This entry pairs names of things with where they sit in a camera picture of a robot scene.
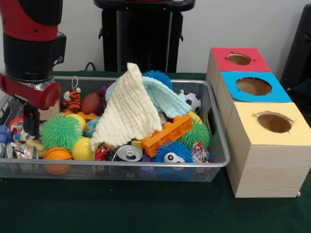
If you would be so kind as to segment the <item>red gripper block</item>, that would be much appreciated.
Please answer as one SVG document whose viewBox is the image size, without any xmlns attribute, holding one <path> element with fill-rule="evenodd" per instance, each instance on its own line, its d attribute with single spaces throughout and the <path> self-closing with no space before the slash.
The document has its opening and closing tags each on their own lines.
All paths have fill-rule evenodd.
<svg viewBox="0 0 311 233">
<path fill-rule="evenodd" d="M 43 83 L 22 83 L 0 74 L 0 88 L 3 92 L 28 103 L 23 109 L 23 126 L 26 133 L 39 138 L 38 109 L 47 110 L 59 100 L 61 87 L 53 79 Z"/>
</svg>

